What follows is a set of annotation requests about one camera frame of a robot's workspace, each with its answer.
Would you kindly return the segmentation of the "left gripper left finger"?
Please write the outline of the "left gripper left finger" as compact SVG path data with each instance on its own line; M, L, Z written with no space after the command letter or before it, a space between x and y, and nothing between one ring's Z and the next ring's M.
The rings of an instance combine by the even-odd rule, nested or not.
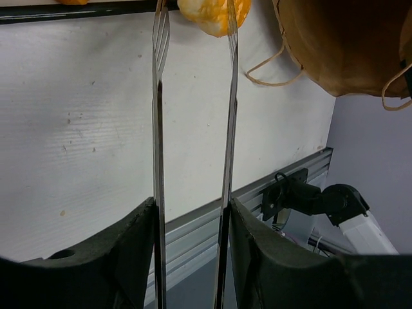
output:
M143 308L154 245L155 206L52 256L1 259L1 308Z

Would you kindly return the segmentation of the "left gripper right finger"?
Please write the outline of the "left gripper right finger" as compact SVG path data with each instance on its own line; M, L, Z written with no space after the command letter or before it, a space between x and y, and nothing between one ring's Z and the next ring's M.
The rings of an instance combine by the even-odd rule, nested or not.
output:
M238 308L411 308L411 256L310 252L237 199L230 250Z

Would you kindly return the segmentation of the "brown paper bag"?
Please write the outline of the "brown paper bag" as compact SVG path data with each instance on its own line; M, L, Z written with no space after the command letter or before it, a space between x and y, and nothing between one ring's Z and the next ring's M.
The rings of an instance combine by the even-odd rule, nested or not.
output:
M334 97L411 96L411 1L274 1L300 73Z

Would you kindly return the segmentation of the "metal tongs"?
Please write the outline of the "metal tongs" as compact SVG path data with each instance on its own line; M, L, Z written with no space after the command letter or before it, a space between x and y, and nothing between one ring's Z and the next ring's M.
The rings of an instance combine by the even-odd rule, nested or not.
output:
M223 308L223 300L225 293L225 278L227 266L227 252L229 243L229 201L232 192L232 172L234 165L234 144L236 135L236 117L238 110L237 90L238 90L238 23L237 23L237 8L235 1L225 1L225 4L220 5L225 11L223 24L226 26L226 34L229 40L230 59L232 75L230 81L230 90L228 92L228 118L227 118L227 134L224 164L221 163L223 171L220 176L222 180L221 205L219 216L218 242L217 242L217 264L214 287L213 308ZM165 147L164 147L164 69L167 66L167 53L169 51L169 43L171 38L171 26L167 1L157 1L156 11L154 15L154 25L152 34L152 76L153 76L153 101L152 101L152 124L153 124L153 187L154 187L154 202L157 207L157 221L155 227L154 239L154 275L155 275L155 303L156 308L166 308L166 240L165 240ZM213 77L212 69L217 69L217 65L213 65L211 61L206 61L206 64L196 64L194 69L206 69L206 73L202 70L197 71L200 74L200 81L206 83L206 77L212 77L212 86L217 86L217 81L223 81L223 77ZM183 103L189 104L189 95L194 94L194 90L201 90L201 94L205 94L206 85L194 86L194 81L190 82L189 90L185 90L187 94L174 95L177 99L183 99ZM189 133L189 138L180 138L177 146L167 147L166 150L183 151L183 158L175 160L172 163L179 163L178 167L183 168L183 171L188 171L189 167L196 168L198 177L201 172L206 172L206 155L212 155L217 158L219 154L212 154L212 150L216 150L216 146L212 146L212 150L199 149L198 151L185 149L183 140L189 141L189 146L200 146L201 142L194 142L194 133ZM178 167L173 167L173 171L177 172Z

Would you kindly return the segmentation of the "round twisted fake bread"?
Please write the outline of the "round twisted fake bread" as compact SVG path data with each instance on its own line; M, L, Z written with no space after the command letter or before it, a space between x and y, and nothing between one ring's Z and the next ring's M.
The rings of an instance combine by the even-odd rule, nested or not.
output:
M180 13L206 34L223 37L228 34L227 1L177 0Z

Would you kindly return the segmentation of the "orange fake bread loaf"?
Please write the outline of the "orange fake bread loaf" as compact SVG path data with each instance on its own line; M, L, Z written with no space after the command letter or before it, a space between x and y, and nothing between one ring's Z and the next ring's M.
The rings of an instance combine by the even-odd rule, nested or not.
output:
M86 5L88 0L56 0L56 2L66 6L83 6Z

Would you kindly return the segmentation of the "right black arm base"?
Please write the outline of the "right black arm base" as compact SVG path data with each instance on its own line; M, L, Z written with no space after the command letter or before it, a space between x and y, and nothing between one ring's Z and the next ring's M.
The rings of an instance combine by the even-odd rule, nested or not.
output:
M307 182L308 169L290 175L277 172L275 182L263 190L261 212L268 221L283 209L293 209L306 215L315 214L315 204L321 199L321 188Z

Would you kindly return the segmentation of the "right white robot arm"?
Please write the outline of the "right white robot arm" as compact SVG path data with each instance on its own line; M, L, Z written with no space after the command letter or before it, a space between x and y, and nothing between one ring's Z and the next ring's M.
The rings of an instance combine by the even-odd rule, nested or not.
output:
M398 254L365 199L350 185L335 184L325 188L314 197L310 214L325 214L358 254Z

